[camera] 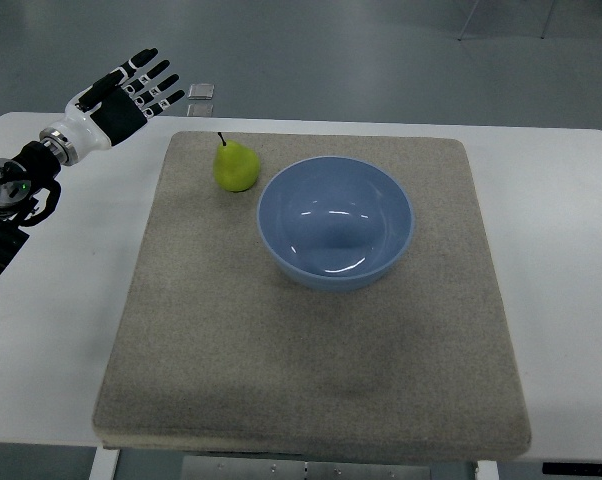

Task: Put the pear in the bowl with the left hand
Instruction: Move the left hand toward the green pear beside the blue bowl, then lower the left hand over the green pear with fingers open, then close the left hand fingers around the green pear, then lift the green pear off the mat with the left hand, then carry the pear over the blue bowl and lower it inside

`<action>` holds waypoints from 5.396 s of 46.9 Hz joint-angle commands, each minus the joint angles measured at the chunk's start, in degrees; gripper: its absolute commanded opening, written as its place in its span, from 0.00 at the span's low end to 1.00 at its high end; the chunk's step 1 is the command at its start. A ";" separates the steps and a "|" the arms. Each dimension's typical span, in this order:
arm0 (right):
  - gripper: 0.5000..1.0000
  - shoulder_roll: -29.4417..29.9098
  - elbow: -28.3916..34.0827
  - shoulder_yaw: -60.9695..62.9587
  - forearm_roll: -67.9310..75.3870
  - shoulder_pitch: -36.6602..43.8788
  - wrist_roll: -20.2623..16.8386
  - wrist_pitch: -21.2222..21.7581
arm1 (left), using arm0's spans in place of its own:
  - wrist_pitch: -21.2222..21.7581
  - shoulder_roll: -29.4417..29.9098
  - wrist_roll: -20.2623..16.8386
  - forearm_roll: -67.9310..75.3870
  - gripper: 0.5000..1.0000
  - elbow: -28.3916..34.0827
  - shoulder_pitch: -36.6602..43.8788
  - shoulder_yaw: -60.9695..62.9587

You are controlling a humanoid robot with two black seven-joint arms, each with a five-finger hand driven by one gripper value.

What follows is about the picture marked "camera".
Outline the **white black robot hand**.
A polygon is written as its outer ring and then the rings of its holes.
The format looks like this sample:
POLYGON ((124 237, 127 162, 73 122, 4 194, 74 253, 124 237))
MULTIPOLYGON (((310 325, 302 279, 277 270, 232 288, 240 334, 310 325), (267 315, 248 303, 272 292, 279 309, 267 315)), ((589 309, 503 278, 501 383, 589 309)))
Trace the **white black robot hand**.
POLYGON ((143 128, 146 118, 160 115, 185 96, 183 90, 178 90, 141 112, 138 106, 148 105, 179 80, 178 74, 172 74, 148 87, 170 66, 168 60, 162 60, 144 72, 138 71, 157 54, 157 48, 140 51, 117 71, 108 73, 69 101, 62 120, 62 134, 75 150, 110 149, 143 128), (128 93, 139 94, 133 100, 128 93))

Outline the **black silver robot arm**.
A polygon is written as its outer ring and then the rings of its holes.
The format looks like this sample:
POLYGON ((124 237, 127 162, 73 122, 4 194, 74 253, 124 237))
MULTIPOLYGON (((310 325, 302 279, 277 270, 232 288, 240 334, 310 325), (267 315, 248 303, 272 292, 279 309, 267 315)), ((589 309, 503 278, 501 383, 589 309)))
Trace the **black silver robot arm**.
POLYGON ((113 148, 184 97, 167 75, 158 51, 140 51, 74 96, 62 119, 12 158, 0 158, 0 276, 29 238, 26 228, 56 209, 62 188, 56 177, 94 151, 113 148))

